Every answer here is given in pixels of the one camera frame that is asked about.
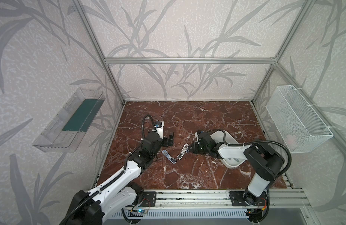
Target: red wire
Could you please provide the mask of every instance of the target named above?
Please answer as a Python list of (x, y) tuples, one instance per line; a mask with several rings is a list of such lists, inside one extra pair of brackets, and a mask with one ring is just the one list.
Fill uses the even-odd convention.
[(148, 199), (146, 199), (146, 198), (144, 198), (142, 201), (144, 201), (144, 200), (147, 200), (148, 201), (148, 203), (149, 203), (149, 207), (148, 207), (148, 210), (150, 209), (150, 201), (148, 200)]

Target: wall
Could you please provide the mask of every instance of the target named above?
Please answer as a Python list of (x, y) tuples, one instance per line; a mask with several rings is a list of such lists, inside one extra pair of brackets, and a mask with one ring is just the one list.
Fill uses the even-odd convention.
[[(78, 87), (106, 100), (76, 152), (33, 147)], [(70, 1), (0, 1), (0, 225), (58, 224), (91, 188), (120, 109)]]
[[(274, 57), (303, 2), (82, 0), (105, 57)], [(112, 64), (111, 70), (127, 100), (250, 100), (268, 66)]]
[[(317, 0), (279, 61), (346, 137), (346, 1)], [(255, 103), (269, 136), (282, 137), (265, 110), (279, 73)], [(303, 188), (323, 225), (346, 225), (346, 159), (329, 140), (310, 153), (292, 155), (288, 174)]]

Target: metal vent grille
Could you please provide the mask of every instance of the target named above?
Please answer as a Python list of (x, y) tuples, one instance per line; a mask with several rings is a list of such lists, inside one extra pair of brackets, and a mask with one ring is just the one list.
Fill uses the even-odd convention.
[[(150, 209), (142, 217), (130, 217), (129, 209), (125, 210), (127, 218), (149, 218), (149, 219), (178, 219), (178, 218), (248, 218), (246, 209)], [(119, 211), (112, 219), (123, 218)]]

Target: white wire mesh basket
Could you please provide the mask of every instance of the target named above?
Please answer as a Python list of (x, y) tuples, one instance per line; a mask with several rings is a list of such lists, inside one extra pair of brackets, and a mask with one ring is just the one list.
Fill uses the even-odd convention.
[(266, 108), (291, 153), (311, 152), (333, 137), (294, 86), (277, 86)]

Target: black mounting plate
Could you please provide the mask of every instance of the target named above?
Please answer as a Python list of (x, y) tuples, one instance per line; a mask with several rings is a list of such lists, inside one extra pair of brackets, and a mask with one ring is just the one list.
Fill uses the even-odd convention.
[(156, 201), (156, 198), (157, 198), (157, 192), (155, 191), (144, 191), (143, 192), (143, 198), (145, 199), (148, 199), (147, 200), (143, 200), (142, 204), (140, 206), (142, 207), (149, 207), (149, 204), (150, 204), (150, 207), (154, 207), (155, 206), (155, 201)]
[(232, 206), (261, 206), (265, 205), (265, 200), (267, 200), (267, 194), (265, 191), (259, 197), (258, 202), (255, 205), (248, 205), (243, 198), (244, 191), (230, 191)]

